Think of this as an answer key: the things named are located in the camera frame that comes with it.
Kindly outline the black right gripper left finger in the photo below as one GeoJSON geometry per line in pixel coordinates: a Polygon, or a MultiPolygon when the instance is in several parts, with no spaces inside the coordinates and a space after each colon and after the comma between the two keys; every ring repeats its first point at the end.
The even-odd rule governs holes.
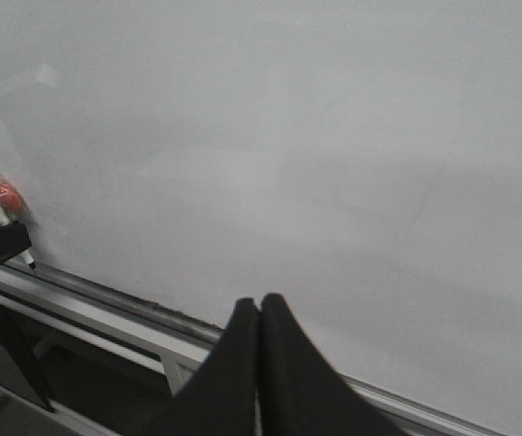
{"type": "Polygon", "coordinates": [[[206,360],[141,435],[252,435],[259,311],[239,299],[222,337],[206,360]]]}

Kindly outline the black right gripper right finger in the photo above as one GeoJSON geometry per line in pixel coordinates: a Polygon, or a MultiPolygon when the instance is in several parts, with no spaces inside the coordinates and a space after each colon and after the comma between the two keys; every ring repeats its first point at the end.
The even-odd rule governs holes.
{"type": "Polygon", "coordinates": [[[258,391],[265,435],[404,435],[335,372],[282,295],[261,302],[258,391]]]}

